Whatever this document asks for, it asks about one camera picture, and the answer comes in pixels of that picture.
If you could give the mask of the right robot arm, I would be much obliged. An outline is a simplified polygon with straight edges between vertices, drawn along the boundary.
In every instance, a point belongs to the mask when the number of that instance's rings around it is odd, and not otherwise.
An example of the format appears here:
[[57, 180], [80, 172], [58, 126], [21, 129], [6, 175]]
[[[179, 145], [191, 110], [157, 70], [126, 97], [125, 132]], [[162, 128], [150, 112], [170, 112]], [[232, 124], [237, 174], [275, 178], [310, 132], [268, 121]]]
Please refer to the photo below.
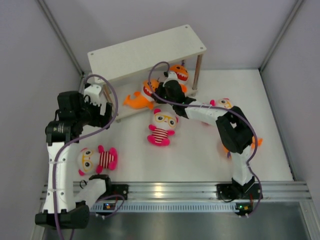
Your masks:
[[217, 127], [220, 140], [233, 162], [231, 184], [220, 189], [220, 198], [235, 200], [250, 195], [256, 180], [250, 167], [256, 150], [251, 150], [251, 145], [257, 136], [242, 110], [237, 106], [227, 109], [188, 97], [177, 80], [162, 82], [151, 92], [157, 103], [171, 105], [178, 116]]

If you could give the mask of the white pink striped plush left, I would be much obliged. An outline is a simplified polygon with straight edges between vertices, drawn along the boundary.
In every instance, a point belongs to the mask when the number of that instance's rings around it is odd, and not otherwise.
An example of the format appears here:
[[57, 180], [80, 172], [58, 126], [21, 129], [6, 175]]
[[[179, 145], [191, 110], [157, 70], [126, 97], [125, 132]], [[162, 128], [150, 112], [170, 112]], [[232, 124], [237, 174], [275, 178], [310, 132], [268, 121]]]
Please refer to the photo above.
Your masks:
[[113, 171], [118, 165], [118, 151], [111, 147], [105, 150], [102, 145], [97, 148], [83, 148], [76, 159], [80, 176], [101, 174], [103, 170]]

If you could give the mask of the orange shark plush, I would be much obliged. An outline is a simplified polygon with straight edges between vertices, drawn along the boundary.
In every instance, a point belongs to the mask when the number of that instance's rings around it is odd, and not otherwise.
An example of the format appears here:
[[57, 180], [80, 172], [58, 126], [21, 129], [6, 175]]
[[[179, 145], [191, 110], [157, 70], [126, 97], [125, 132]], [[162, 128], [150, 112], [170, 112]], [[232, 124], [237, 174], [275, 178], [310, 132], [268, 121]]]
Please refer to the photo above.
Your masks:
[[169, 72], [173, 72], [176, 75], [176, 79], [179, 82], [182, 92], [186, 93], [188, 91], [187, 83], [189, 80], [188, 70], [182, 64], [175, 64], [169, 68]]
[[[253, 137], [252, 138], [252, 144], [250, 145], [251, 146], [251, 151], [253, 151], [256, 147], [256, 145], [259, 147], [261, 146], [261, 144], [263, 143], [263, 138], [257, 138], [257, 143], [255, 141], [255, 138]], [[231, 152], [223, 145], [223, 151], [226, 153], [226, 156], [228, 159], [231, 159], [232, 156], [231, 156]]]
[[131, 98], [129, 94], [123, 101], [124, 106], [129, 106], [132, 109], [144, 109], [148, 108], [152, 110], [154, 108], [154, 99], [152, 98], [153, 90], [154, 92], [159, 86], [159, 81], [157, 79], [150, 80], [151, 87], [148, 85], [148, 80], [142, 83], [142, 88], [140, 91], [133, 93], [134, 98]]

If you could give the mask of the white pink striped plush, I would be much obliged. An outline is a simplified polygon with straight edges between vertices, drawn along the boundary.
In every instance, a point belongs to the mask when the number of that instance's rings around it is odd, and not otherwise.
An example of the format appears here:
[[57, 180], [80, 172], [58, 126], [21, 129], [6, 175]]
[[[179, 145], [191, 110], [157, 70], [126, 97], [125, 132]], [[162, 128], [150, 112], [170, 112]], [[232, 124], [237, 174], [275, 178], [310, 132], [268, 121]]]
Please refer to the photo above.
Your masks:
[[76, 159], [80, 176], [101, 174], [103, 170], [113, 171], [118, 165], [118, 151], [111, 147], [105, 150], [102, 145], [97, 148], [83, 148]]
[[201, 107], [204, 108], [205, 123], [215, 124], [218, 117], [227, 113], [224, 109], [231, 109], [233, 106], [229, 98], [212, 99], [209, 103], [203, 104]]
[[171, 143], [170, 137], [175, 135], [178, 123], [179, 118], [175, 114], [155, 108], [151, 124], [148, 126], [151, 131], [147, 136], [148, 142], [158, 147], [169, 146]]

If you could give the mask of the white pink striped plush right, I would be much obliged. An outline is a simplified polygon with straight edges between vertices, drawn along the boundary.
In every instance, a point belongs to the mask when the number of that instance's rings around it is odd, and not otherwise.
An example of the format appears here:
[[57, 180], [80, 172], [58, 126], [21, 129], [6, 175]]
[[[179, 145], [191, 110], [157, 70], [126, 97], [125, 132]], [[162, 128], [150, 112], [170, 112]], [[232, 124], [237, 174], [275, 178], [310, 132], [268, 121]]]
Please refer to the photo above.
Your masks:
[[229, 98], [212, 99], [209, 103], [203, 104], [201, 107], [204, 108], [205, 123], [215, 124], [218, 117], [227, 113], [224, 109], [231, 109], [233, 106]]

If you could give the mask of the aluminium mounting rail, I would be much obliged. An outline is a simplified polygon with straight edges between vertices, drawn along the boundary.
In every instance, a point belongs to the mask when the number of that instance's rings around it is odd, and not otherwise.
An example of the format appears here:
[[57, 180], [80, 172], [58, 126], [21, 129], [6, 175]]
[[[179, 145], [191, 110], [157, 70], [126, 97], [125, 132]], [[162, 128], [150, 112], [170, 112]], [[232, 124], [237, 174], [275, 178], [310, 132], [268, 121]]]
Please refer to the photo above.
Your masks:
[[[159, 202], [159, 201], [218, 201], [218, 197], [225, 200], [226, 193], [218, 185], [227, 182], [115, 182], [127, 185], [123, 194], [128, 201]], [[244, 199], [252, 196], [257, 199], [262, 195], [265, 202], [298, 202], [312, 199], [307, 184], [303, 181], [263, 181], [260, 185], [253, 185], [245, 193]]]

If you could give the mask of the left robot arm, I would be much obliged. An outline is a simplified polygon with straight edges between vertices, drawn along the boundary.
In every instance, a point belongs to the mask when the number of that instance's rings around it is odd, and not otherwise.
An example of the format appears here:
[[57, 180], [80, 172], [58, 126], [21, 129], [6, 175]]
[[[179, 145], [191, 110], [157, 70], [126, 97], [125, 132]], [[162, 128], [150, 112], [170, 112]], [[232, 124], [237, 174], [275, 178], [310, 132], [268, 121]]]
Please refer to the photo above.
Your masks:
[[88, 200], [74, 198], [72, 163], [84, 126], [108, 129], [112, 123], [112, 104], [101, 113], [101, 90], [61, 92], [57, 96], [58, 109], [54, 120], [45, 128], [49, 158], [47, 194], [40, 213], [35, 215], [36, 225], [61, 229], [84, 229], [90, 218]]

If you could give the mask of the white two-tier shelf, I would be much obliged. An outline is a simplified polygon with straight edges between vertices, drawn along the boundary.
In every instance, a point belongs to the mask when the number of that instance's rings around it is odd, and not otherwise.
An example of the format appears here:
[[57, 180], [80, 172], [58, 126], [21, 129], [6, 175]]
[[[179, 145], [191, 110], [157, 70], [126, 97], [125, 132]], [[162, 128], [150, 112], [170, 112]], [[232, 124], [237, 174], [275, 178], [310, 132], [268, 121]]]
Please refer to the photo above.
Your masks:
[[194, 96], [202, 57], [207, 48], [190, 25], [182, 25], [88, 52], [93, 74], [106, 78], [116, 90], [119, 101], [116, 121], [139, 113], [123, 105], [125, 97], [140, 90], [140, 83], [148, 72], [161, 61], [170, 64], [196, 57], [195, 71], [189, 74], [186, 95]]

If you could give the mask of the white pink striped plush centre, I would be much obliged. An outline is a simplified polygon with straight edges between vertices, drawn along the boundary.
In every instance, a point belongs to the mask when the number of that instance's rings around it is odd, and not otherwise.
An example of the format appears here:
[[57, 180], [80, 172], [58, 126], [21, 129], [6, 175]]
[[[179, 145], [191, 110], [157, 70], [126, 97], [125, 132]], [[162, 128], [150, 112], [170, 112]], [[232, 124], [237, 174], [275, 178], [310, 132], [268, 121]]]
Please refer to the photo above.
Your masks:
[[175, 114], [155, 108], [151, 124], [148, 126], [151, 131], [147, 136], [148, 142], [158, 147], [169, 146], [171, 143], [170, 137], [175, 135], [178, 123], [179, 118]]

